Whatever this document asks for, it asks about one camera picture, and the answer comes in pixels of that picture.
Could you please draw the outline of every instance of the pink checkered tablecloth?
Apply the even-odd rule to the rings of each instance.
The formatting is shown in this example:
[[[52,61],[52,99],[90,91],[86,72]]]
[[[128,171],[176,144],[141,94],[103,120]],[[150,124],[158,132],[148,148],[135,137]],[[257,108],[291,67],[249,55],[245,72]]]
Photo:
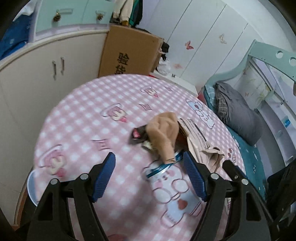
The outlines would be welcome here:
[[[134,127],[167,111],[193,119],[207,141],[220,147],[225,158],[230,157],[244,171],[231,134],[196,97],[152,77],[112,75],[75,89],[46,118],[35,148],[37,199],[52,178],[73,180],[102,163],[112,151],[115,170],[104,196],[94,204],[109,240],[189,241],[205,204],[191,191],[187,174],[175,165],[160,183],[162,187],[170,182],[166,196],[160,195],[143,178],[144,168],[153,161],[151,155],[140,144],[128,143]],[[217,173],[228,178],[221,167]],[[175,188],[172,183],[176,179],[187,188]],[[226,201],[217,239],[223,236],[228,207]],[[83,240],[73,200],[69,200],[69,208],[76,239]]]

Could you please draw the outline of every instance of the mint green drawer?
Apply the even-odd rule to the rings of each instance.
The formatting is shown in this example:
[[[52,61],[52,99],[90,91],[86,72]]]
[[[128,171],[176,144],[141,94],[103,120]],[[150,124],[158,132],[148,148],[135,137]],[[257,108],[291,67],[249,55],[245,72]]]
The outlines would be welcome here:
[[[108,24],[113,13],[114,2],[107,0],[89,0],[85,8],[82,23]]]
[[[87,2],[88,0],[43,0],[38,14],[36,32],[59,26],[80,24]],[[61,14],[61,19],[58,22],[53,22],[52,19],[57,10]]]

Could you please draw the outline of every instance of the metal screw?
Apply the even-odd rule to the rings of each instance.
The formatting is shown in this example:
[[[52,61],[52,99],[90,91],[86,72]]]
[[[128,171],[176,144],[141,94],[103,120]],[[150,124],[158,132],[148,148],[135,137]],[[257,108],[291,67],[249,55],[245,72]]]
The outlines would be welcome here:
[[[86,179],[88,179],[88,177],[89,177],[89,175],[87,173],[84,173],[84,174],[80,175],[81,180],[86,180]]]
[[[248,185],[249,184],[249,181],[247,179],[242,179],[242,184]]]
[[[51,179],[50,184],[51,185],[56,185],[57,184],[57,179],[56,178]]]
[[[217,173],[212,173],[211,178],[217,180],[219,178],[219,175]]]

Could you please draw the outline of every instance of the tablecloth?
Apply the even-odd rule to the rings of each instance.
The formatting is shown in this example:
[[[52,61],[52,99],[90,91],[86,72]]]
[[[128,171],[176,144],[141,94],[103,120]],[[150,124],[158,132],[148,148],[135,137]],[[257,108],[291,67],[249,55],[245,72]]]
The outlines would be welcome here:
[[[196,97],[149,76],[111,75],[75,89],[46,118],[34,156],[37,198],[52,178],[73,180],[102,163],[112,151],[115,170],[104,196],[94,204],[109,240],[189,241],[205,203],[195,195],[179,164],[170,168],[157,187],[150,184],[143,172],[154,160],[140,144],[129,144],[134,127],[166,111],[192,119],[207,141],[244,171],[233,137]],[[229,178],[221,167],[217,173]],[[183,186],[175,185],[176,180]],[[162,187],[166,187],[166,196],[155,191]],[[71,199],[69,209],[76,239],[83,240]],[[228,209],[229,201],[225,202],[217,239],[223,236]]]

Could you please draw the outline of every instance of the teal mattress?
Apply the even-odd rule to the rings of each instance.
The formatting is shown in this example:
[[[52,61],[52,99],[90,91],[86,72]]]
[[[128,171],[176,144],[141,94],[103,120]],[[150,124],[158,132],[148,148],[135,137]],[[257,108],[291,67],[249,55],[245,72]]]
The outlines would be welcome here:
[[[207,91],[203,90],[205,100],[207,102],[208,107],[216,113],[215,108],[212,106],[210,102],[210,97],[207,94]],[[265,200],[265,184],[266,184],[266,178],[265,173],[263,169],[263,164],[261,161],[261,157],[259,154],[259,151],[255,146],[250,146],[245,142],[245,140],[240,137],[234,130],[232,130],[230,127],[226,126],[229,130],[232,137],[236,140],[237,145],[239,147],[239,151],[241,153],[242,159],[244,161],[244,167],[246,171],[246,176],[250,180],[250,182],[253,184],[253,186],[256,188],[256,190],[259,192],[259,194],[262,196],[262,198]]]

